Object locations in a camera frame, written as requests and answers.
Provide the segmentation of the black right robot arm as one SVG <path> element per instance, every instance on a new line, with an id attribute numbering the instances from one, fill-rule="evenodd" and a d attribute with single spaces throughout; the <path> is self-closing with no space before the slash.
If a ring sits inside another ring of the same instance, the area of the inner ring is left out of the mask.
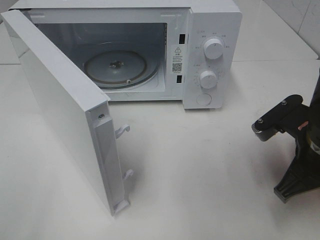
<path id="1" fill-rule="evenodd" d="M 298 127 L 295 156 L 274 193 L 283 202 L 320 187 L 320 82 L 307 111 L 307 121 Z"/>

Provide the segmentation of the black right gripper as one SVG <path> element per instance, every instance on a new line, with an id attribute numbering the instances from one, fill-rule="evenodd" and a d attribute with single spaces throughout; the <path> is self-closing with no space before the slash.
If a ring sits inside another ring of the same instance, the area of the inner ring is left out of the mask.
<path id="1" fill-rule="evenodd" d="M 278 132 L 287 132 L 295 139 L 295 157 L 274 187 L 283 203 L 320 187 L 320 106 L 307 107 L 302 102 L 301 95 L 290 95 L 251 126 L 262 142 Z"/>

